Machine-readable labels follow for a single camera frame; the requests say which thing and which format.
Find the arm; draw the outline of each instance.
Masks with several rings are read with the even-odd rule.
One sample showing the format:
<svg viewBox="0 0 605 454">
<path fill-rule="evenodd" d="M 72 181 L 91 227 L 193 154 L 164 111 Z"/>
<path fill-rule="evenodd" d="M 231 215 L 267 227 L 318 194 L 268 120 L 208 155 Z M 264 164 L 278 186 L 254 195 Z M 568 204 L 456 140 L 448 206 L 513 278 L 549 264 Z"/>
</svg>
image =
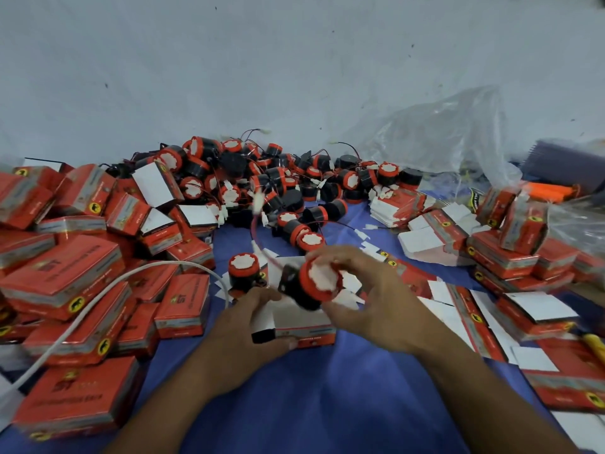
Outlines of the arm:
<svg viewBox="0 0 605 454">
<path fill-rule="evenodd" d="M 292 338 L 252 342 L 254 313 L 268 300 L 280 298 L 273 289 L 253 288 L 223 311 L 208 337 L 153 393 L 105 452 L 178 452 L 189 427 L 212 398 L 237 389 L 261 366 L 296 348 L 297 340 Z"/>
<path fill-rule="evenodd" d="M 315 257 L 318 263 L 337 263 L 355 274 L 368 294 L 363 311 L 324 303 L 332 323 L 384 349 L 415 355 L 472 452 L 578 452 L 435 317 L 394 270 L 355 247 L 326 246 L 308 255 Z"/>
</svg>

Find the blue cloth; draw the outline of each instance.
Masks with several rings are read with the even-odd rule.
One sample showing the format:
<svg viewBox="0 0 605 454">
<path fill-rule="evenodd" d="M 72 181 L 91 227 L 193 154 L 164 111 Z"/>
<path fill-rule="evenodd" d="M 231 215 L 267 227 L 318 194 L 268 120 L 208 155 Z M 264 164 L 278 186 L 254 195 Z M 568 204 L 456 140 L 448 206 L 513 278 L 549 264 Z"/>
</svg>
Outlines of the blue cloth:
<svg viewBox="0 0 605 454">
<path fill-rule="evenodd" d="M 363 229 L 374 224 L 367 205 L 349 206 L 342 220 Z M 370 242 L 406 259 L 388 230 L 364 230 Z M 328 244 L 359 246 L 350 229 L 329 223 Z M 296 251 L 280 238 L 260 230 L 262 243 L 282 256 Z M 216 271 L 226 272 L 232 255 L 252 251 L 247 229 L 224 226 L 215 234 Z M 481 289 L 468 271 L 414 262 L 445 282 Z M 217 291 L 212 284 L 211 293 Z M 223 309 L 213 297 L 209 324 Z M 135 410 L 183 362 L 203 338 L 165 340 L 151 361 Z M 550 418 L 515 366 L 489 363 L 526 400 Z M 14 427 L 0 435 L 0 452 L 81 453 L 101 450 L 114 434 L 34 443 Z M 335 452 L 467 453 L 458 429 L 435 385 L 416 359 L 383 351 L 366 340 L 338 332 L 333 347 L 294 351 L 257 372 L 241 388 L 213 400 L 187 435 L 184 453 L 314 454 Z"/>
</svg>

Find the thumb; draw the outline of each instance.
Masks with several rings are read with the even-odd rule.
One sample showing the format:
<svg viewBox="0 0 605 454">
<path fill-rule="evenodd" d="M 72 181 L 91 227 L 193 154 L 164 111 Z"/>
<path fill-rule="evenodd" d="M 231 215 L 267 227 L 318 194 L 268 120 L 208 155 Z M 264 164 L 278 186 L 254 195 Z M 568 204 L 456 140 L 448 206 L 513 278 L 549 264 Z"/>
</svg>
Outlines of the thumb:
<svg viewBox="0 0 605 454">
<path fill-rule="evenodd" d="M 259 344 L 256 346 L 258 355 L 263 364 L 267 364 L 276 358 L 280 358 L 289 351 L 297 348 L 298 339 L 292 337 L 276 338 L 268 343 Z"/>
<path fill-rule="evenodd" d="M 322 310 L 326 313 L 332 325 L 346 330 L 357 336 L 363 336 L 366 329 L 366 312 L 354 311 L 338 303 L 322 303 Z"/>
</svg>

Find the finger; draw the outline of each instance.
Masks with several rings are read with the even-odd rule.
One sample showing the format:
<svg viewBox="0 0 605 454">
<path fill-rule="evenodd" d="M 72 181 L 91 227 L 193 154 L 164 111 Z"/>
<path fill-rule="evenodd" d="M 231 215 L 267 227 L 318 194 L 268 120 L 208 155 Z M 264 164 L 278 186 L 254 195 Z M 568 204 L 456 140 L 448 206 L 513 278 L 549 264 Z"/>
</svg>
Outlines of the finger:
<svg viewBox="0 0 605 454">
<path fill-rule="evenodd" d="M 249 320 L 252 318 L 254 312 L 268 301 L 277 301 L 280 298 L 281 294 L 273 288 L 254 287 L 239 298 L 237 304 L 231 309 L 233 309 L 235 315 L 241 315 Z"/>
<path fill-rule="evenodd" d="M 354 311 L 338 303 L 322 303 L 321 308 L 336 328 L 357 336 L 366 335 L 368 318 L 366 311 Z"/>
<path fill-rule="evenodd" d="M 294 337 L 277 338 L 268 343 L 256 344 L 255 349 L 262 364 L 267 364 L 276 358 L 296 349 L 298 339 Z"/>
<path fill-rule="evenodd" d="M 317 263 L 320 265 L 336 263 L 359 278 L 364 289 L 374 286 L 377 273 L 383 269 L 375 259 L 350 245 L 326 245 L 307 254 L 307 259 L 314 258 L 317 258 Z"/>
</svg>

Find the person's left hand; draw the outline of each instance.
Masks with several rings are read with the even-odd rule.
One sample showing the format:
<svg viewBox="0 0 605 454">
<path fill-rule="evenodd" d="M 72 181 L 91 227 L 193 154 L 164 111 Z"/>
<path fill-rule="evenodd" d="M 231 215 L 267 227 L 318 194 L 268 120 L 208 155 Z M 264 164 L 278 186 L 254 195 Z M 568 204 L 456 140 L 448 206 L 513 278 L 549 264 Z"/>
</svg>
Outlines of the person's left hand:
<svg viewBox="0 0 605 454">
<path fill-rule="evenodd" d="M 237 304 L 218 316 L 208 336 L 189 360 L 200 365 L 211 397 L 237 389 L 259 368 L 296 349 L 296 338 L 277 338 L 264 344 L 252 342 L 251 320 L 269 300 L 281 294 L 272 288 L 253 288 Z"/>
</svg>

